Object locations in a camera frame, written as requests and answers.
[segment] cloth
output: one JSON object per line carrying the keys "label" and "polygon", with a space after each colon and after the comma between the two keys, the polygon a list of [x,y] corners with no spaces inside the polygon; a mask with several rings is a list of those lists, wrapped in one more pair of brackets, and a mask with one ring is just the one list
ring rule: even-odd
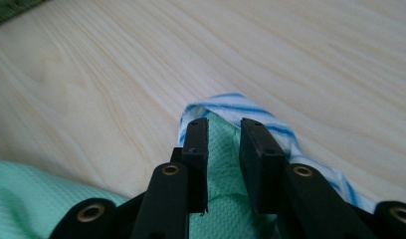
{"label": "cloth", "polygon": [[[291,163],[315,167],[346,201],[373,210],[374,203],[356,193],[342,173],[303,156],[293,131],[242,95],[225,94],[189,105],[181,118],[179,146],[187,124],[202,117],[209,119],[209,213],[190,216],[190,238],[272,238],[276,217],[251,213],[241,175],[241,118],[264,123]],[[91,197],[116,205],[127,200],[31,166],[0,161],[0,238],[48,238],[71,207]]]}

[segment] striped fabric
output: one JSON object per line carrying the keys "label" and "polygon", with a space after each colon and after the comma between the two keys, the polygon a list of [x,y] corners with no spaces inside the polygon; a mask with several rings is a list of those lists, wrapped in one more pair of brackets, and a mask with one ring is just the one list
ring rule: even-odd
{"label": "striped fabric", "polygon": [[304,156],[296,135],[286,123],[278,120],[239,93],[219,95],[189,105],[181,118],[178,134],[179,146],[184,143],[188,123],[195,119],[204,118],[209,113],[221,117],[236,127],[241,126],[242,118],[263,123],[283,148],[290,163],[303,163],[316,168],[345,201],[367,212],[373,212],[376,204],[374,201],[357,193],[339,170]]}

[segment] mint green fabric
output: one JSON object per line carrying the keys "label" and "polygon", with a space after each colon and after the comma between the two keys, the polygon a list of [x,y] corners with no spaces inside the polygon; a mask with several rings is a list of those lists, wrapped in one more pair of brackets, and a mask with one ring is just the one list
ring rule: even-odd
{"label": "mint green fabric", "polygon": [[[209,213],[191,215],[190,238],[270,238],[275,216],[250,210],[238,159],[240,129],[214,114],[207,118]],[[126,200],[32,166],[0,161],[0,238],[48,238],[71,207],[91,197],[116,205]]]}

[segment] light wood tabletop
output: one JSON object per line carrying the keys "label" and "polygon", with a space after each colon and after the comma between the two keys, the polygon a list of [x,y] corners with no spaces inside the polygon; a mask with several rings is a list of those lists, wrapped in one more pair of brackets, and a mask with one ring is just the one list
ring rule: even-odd
{"label": "light wood tabletop", "polygon": [[406,0],[46,2],[0,26],[0,159],[134,196],[228,92],[406,202]]}

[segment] wooden surface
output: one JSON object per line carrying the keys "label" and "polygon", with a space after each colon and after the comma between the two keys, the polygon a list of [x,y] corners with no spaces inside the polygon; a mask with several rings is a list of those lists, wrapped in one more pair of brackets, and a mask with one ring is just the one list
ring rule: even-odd
{"label": "wooden surface", "polygon": [[0,158],[122,195],[187,104],[227,92],[406,202],[406,1],[54,0],[0,26]]}

